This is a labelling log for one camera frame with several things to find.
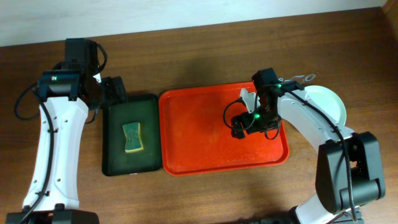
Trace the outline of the green yellow sponge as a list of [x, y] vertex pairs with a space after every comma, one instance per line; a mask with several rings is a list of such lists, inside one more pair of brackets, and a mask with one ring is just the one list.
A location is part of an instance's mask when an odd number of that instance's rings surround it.
[[126, 138], [126, 153], [138, 152], [144, 149], [141, 138], [141, 124], [139, 122], [124, 124], [123, 132]]

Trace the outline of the light green plate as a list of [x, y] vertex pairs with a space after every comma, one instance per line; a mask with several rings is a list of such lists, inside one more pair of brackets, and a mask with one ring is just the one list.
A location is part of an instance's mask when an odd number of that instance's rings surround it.
[[341, 98], [332, 90], [319, 85], [306, 86], [311, 99], [333, 119], [343, 126], [346, 124], [346, 107]]

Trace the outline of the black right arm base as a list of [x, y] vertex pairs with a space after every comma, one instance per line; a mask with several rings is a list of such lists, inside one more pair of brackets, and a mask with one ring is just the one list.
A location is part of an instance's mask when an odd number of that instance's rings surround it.
[[[343, 213], [337, 216], [334, 220], [330, 221], [331, 224], [364, 224], [361, 212], [356, 212], [357, 222], [354, 222], [348, 215]], [[273, 218], [262, 218], [257, 220], [247, 221], [248, 224], [299, 224], [299, 222], [293, 218], [293, 216], [273, 217]]]

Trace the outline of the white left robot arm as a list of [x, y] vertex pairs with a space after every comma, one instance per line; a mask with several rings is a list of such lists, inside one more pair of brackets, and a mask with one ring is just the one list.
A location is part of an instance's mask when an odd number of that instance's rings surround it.
[[67, 39], [65, 59], [28, 88], [39, 102], [40, 139], [34, 174], [21, 212], [6, 223], [99, 223], [79, 209], [77, 170], [88, 113], [127, 101], [121, 77], [99, 78], [104, 48], [90, 39]]

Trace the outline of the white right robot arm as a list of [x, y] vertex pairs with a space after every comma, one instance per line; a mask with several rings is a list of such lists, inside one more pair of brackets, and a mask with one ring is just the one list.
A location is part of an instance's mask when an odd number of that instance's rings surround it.
[[375, 135], [357, 133], [333, 119], [299, 82], [280, 81], [273, 68], [257, 71], [252, 82], [255, 92], [242, 89], [237, 99], [246, 112], [225, 122], [232, 137], [279, 132], [287, 121], [317, 152], [315, 195], [287, 213], [256, 223], [364, 223], [360, 208], [386, 194]]

